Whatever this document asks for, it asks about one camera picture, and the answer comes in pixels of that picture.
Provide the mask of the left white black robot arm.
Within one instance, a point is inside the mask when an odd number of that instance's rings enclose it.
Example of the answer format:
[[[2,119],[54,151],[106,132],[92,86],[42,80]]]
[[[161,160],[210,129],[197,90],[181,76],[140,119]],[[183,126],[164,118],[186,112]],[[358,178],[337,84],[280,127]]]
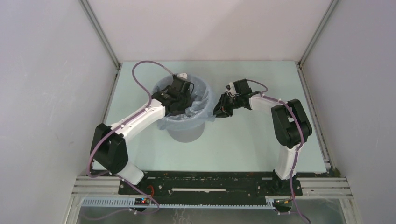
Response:
[[[184,114],[192,105],[191,91],[194,84],[187,74],[172,76],[171,85],[155,92],[142,108],[112,125],[104,123],[95,128],[90,160],[98,162],[109,173],[130,182],[130,189],[143,194],[148,182],[144,173],[128,157],[127,143],[156,121],[166,117]]]

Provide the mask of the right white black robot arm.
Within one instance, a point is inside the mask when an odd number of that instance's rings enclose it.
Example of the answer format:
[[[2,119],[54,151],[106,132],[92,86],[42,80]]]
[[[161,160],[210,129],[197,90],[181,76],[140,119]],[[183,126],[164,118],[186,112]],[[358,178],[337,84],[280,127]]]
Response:
[[[220,96],[213,114],[217,118],[233,115],[235,109],[245,108],[266,112],[272,117],[275,137],[281,149],[275,168],[277,179],[272,181],[272,190],[277,195],[284,195],[290,189],[291,179],[296,174],[296,166],[303,145],[312,135],[313,128],[307,114],[298,99],[287,102],[266,95],[263,91],[252,91],[250,79],[241,79],[229,83]]]

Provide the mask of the blue plastic trash bag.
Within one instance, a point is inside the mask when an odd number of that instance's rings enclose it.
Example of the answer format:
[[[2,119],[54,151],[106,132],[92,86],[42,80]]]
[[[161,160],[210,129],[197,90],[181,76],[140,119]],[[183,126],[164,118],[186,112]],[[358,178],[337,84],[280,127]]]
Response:
[[[192,74],[188,74],[187,79],[194,84],[191,107],[186,108],[184,114],[168,115],[158,120],[156,123],[159,130],[186,131],[214,120],[213,110],[217,101],[212,87],[207,81]]]

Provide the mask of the grey plastic trash bin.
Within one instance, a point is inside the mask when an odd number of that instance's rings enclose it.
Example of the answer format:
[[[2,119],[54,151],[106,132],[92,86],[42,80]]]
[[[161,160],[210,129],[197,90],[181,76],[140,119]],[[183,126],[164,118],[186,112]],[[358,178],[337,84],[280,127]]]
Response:
[[[205,130],[205,123],[202,123],[201,125],[188,130],[183,130],[183,131],[167,130],[167,132],[170,135],[170,137],[172,137],[174,140],[178,142],[190,143],[200,138],[204,130]]]

